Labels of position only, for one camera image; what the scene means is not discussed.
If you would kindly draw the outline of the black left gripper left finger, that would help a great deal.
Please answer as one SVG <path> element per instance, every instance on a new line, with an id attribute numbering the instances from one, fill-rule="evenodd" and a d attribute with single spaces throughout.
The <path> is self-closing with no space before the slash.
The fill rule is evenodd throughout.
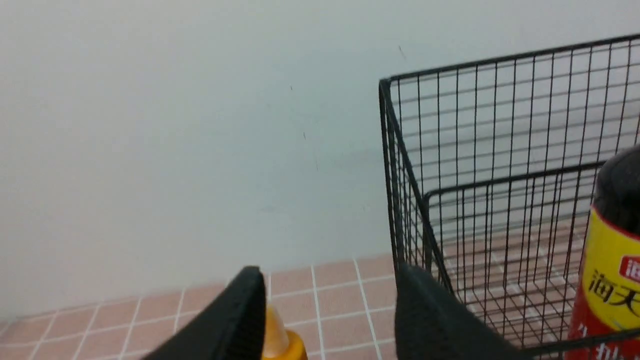
<path id="1" fill-rule="evenodd" d="M 204 310 L 146 360 L 260 360 L 265 341 L 265 277 L 245 266 Z"/>

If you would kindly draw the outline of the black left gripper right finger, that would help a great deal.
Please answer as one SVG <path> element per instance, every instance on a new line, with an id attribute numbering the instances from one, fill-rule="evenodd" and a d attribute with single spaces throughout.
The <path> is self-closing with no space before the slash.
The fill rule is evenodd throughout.
<path id="1" fill-rule="evenodd" d="M 425 269 L 400 264 L 395 279 L 394 335 L 399 360 L 532 358 L 480 321 Z"/>

